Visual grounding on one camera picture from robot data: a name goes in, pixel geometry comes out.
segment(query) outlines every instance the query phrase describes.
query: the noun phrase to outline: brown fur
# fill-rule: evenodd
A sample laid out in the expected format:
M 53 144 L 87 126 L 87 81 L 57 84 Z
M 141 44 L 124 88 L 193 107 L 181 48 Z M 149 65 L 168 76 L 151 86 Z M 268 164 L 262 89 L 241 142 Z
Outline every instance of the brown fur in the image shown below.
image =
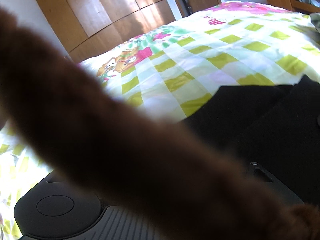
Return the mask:
M 316 208 L 287 209 L 183 127 L 153 123 L 113 101 L 4 11 L 0 102 L 49 164 L 82 188 L 144 213 L 172 239 L 320 239 Z

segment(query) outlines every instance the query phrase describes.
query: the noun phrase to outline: black fabric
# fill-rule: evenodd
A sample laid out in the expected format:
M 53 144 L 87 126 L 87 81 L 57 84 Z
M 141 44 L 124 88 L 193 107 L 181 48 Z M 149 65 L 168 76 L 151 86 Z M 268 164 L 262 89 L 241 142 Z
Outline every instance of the black fabric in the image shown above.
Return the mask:
M 183 122 L 207 143 L 258 162 L 304 202 L 320 203 L 320 84 L 221 87 Z

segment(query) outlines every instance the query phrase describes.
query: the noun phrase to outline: bed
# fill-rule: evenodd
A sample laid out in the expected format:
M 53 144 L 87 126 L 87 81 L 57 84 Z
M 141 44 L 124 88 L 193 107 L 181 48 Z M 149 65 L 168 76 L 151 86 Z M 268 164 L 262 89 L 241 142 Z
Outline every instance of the bed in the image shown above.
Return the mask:
M 303 74 L 319 82 L 319 48 L 309 15 L 232 1 L 134 37 L 79 67 L 115 100 L 152 119 L 178 122 L 221 85 L 294 84 Z M 7 123 L 0 131 L 1 239 L 21 236 L 15 203 L 51 170 Z

